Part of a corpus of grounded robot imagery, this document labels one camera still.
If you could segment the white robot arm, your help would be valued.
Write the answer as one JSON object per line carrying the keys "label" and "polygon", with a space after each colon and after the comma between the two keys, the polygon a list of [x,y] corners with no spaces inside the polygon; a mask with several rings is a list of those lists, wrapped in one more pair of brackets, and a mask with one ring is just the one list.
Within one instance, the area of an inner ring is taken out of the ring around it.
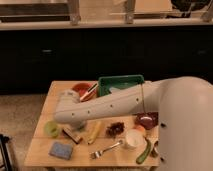
{"label": "white robot arm", "polygon": [[54,119],[77,127],[87,120],[158,114],[162,159],[156,171],[213,171],[213,84],[197,77],[145,82],[87,102],[73,91],[59,98]]}

